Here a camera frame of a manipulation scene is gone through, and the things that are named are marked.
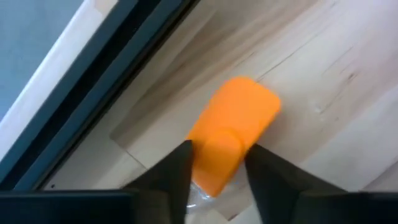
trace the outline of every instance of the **orange cap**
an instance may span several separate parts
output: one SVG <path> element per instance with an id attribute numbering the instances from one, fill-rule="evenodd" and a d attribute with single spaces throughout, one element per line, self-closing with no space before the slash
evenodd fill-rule
<path id="1" fill-rule="evenodd" d="M 187 137 L 193 143 L 194 183 L 216 197 L 279 110 L 278 97 L 255 81 L 226 82 Z"/>

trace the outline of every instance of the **wood grain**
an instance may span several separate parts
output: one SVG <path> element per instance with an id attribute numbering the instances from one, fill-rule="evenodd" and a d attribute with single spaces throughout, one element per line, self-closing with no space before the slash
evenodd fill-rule
<path id="1" fill-rule="evenodd" d="M 282 99 L 259 144 L 347 190 L 398 190 L 396 20 L 394 0 L 203 0 L 79 150 L 126 151 L 150 168 L 245 75 Z"/>

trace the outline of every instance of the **wooden surface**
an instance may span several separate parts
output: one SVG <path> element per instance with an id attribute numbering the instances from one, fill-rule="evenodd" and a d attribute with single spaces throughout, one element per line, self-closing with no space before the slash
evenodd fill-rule
<path id="1" fill-rule="evenodd" d="M 91 170 L 107 150 L 130 157 L 133 179 L 244 75 L 282 100 L 259 144 L 347 190 L 398 190 L 397 20 L 395 0 L 202 0 L 78 150 Z M 68 171 L 79 157 L 53 183 L 86 175 Z M 109 181 L 118 169 L 106 169 Z"/>

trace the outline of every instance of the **transparent plastic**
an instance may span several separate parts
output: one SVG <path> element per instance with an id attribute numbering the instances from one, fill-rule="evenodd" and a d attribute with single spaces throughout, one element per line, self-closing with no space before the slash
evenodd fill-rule
<path id="1" fill-rule="evenodd" d="M 241 165 L 232 180 L 227 184 L 218 197 L 210 197 L 194 182 L 190 186 L 188 198 L 188 213 L 207 212 L 217 205 L 225 203 L 230 196 L 239 192 L 248 183 L 246 169 Z"/>

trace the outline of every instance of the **gray wall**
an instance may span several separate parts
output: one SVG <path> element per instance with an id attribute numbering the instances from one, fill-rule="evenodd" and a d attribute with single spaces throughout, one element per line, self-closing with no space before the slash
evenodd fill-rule
<path id="1" fill-rule="evenodd" d="M 83 0 L 0 0 L 0 120 Z"/>

